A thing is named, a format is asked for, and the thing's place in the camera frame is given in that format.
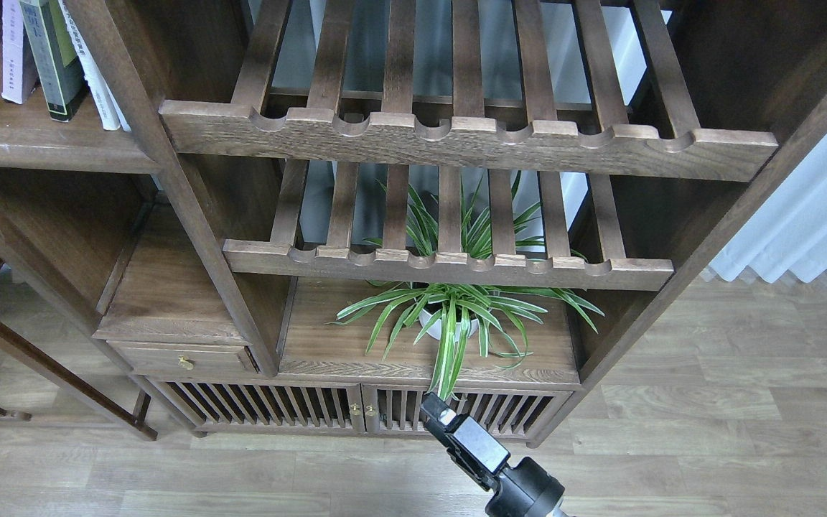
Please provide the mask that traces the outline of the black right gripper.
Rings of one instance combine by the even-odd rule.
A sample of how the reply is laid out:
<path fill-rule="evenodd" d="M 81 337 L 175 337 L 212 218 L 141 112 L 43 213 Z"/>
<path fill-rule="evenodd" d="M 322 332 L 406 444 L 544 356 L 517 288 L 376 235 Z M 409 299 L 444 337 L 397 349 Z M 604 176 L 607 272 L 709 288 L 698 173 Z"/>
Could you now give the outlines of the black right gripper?
<path fill-rule="evenodd" d="M 485 506 L 489 516 L 565 516 L 561 510 L 564 486 L 531 458 L 516 467 L 506 465 L 510 452 L 468 414 L 457 414 L 429 392 L 421 412 L 424 426 L 446 447 L 483 490 L 493 490 Z"/>

